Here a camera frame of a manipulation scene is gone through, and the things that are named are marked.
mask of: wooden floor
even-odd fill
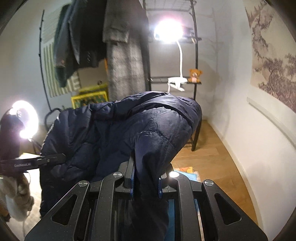
[[[199,173],[201,181],[213,180],[255,223],[258,223],[244,181],[227,149],[207,121],[202,121],[196,151],[192,152],[191,145],[186,145],[173,159],[172,165],[174,168],[193,167]]]

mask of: baseboard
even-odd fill
[[[224,137],[222,136],[222,134],[218,131],[218,129],[216,128],[216,126],[210,121],[207,120],[208,123],[210,124],[210,126],[213,128],[213,130],[216,132],[216,134],[218,135],[218,137],[220,138],[220,140],[222,141],[222,143],[224,144],[225,148],[227,149],[228,153],[230,154],[232,160],[234,161],[240,175],[242,176],[242,179],[247,187],[247,190],[249,192],[249,195],[251,197],[254,209],[255,209],[255,213],[256,213],[256,217],[257,217],[257,221],[258,221],[258,226],[263,229],[263,222],[262,222],[262,217],[261,217],[261,213],[259,210],[259,206],[255,197],[255,194],[251,188],[251,185],[248,181],[246,172],[244,170],[244,168],[242,167],[241,163],[239,162],[239,160],[237,159],[236,155],[234,154],[233,150],[231,149],[230,145],[228,144],[228,142],[224,139]]]

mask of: down jacket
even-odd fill
[[[153,240],[163,240],[168,225],[167,203],[158,198],[158,177],[187,143],[201,118],[201,108],[194,100],[164,92],[143,92],[117,102],[61,112],[41,154],[64,153],[67,161],[40,169],[41,216],[77,182],[102,180],[117,171],[135,150],[141,207],[134,206],[133,212],[146,212],[142,219],[152,229],[159,229],[153,231],[158,236]],[[132,226],[143,229],[141,240],[146,240],[143,234],[147,226],[135,221],[136,216],[130,217]]]

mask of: orange teddy bear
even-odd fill
[[[200,75],[202,74],[201,70],[198,69],[190,69],[190,78],[188,82],[191,83],[200,83]]]

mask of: striped towel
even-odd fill
[[[47,87],[49,90],[49,96],[55,97],[77,91],[81,88],[80,79],[77,71],[67,80],[67,86],[60,88],[59,82],[57,81],[54,74],[54,62],[53,62],[53,47],[54,47],[54,35],[57,29],[57,23],[59,20],[59,14],[62,6],[52,13],[49,13],[44,20],[42,29],[42,42],[43,52],[42,61],[44,63],[45,76]]]

